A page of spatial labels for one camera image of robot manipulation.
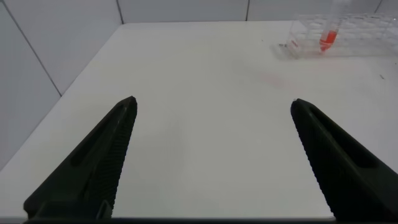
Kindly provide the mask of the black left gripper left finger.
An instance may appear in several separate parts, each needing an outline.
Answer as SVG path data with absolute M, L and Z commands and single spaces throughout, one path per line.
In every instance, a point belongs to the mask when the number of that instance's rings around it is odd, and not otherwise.
M 133 96 L 118 102 L 26 199 L 28 218 L 111 218 L 136 116 Z

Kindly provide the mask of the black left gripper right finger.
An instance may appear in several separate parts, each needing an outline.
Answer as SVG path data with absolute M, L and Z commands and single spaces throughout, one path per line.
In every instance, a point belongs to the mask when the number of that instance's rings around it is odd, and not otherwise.
M 290 113 L 336 220 L 397 221 L 397 173 L 315 105 L 296 99 Z

